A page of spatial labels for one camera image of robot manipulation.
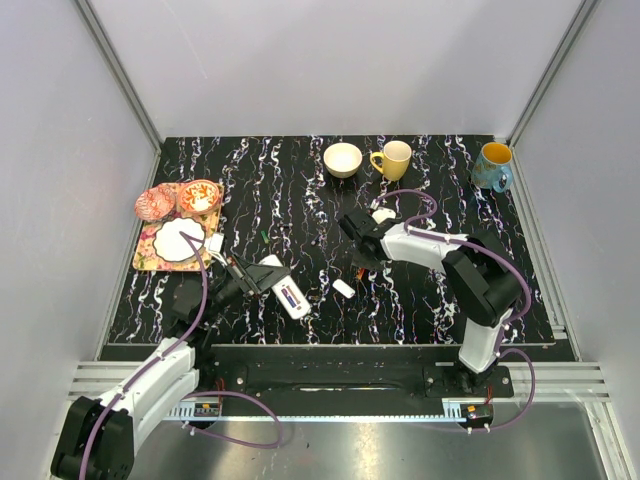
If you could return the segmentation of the white remote control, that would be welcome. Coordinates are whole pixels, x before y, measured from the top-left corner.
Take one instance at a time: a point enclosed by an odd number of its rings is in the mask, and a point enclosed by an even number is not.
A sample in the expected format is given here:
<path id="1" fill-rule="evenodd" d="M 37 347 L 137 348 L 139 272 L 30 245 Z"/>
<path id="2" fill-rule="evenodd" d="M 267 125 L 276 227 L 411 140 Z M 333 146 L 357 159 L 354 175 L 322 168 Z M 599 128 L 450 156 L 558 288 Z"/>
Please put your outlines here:
<path id="1" fill-rule="evenodd" d="M 290 275 L 279 280 L 271 290 L 292 320 L 300 320 L 310 313 L 311 305 Z"/>

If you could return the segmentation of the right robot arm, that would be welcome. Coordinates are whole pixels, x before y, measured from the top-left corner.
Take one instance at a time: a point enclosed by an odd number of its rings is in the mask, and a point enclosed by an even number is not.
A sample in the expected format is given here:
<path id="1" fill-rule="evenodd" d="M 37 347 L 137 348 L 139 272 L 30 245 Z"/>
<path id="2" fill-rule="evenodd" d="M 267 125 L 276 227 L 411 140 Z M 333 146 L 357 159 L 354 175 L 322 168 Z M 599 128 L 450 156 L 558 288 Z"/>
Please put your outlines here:
<path id="1" fill-rule="evenodd" d="M 354 244 L 357 266 L 374 270 L 405 262 L 446 276 L 466 325 L 458 359 L 445 381 L 468 396 L 486 389 L 497 366 L 506 321 L 526 287 L 497 238 L 488 231 L 428 231 L 364 210 L 343 215 L 339 225 Z"/>

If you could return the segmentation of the white remote battery cover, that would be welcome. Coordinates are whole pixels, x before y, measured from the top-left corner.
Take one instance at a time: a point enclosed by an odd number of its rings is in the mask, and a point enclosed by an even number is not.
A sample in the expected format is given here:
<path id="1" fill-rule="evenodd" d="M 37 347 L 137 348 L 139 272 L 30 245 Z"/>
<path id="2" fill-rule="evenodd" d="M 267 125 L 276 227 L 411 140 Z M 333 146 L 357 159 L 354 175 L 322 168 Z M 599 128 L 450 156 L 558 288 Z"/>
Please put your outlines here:
<path id="1" fill-rule="evenodd" d="M 332 286 L 337 292 L 339 292 L 345 298 L 353 298 L 355 296 L 355 290 L 341 279 L 336 279 L 333 282 Z"/>

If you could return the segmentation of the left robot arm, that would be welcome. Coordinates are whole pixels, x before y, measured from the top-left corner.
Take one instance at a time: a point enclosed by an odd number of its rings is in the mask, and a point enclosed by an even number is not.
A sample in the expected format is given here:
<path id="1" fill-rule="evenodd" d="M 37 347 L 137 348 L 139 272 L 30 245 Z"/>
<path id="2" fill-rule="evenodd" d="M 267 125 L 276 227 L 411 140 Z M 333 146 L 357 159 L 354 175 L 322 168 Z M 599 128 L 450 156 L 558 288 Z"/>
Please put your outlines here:
<path id="1" fill-rule="evenodd" d="M 206 364 L 211 343 L 200 331 L 206 313 L 235 299 L 262 293 L 289 276 L 282 265 L 231 256 L 221 262 L 217 287 L 207 278 L 174 305 L 175 334 L 164 338 L 133 373 L 96 398 L 80 396 L 69 407 L 53 458 L 58 479 L 126 479 L 135 456 L 153 430 L 181 401 L 213 390 L 215 369 Z"/>

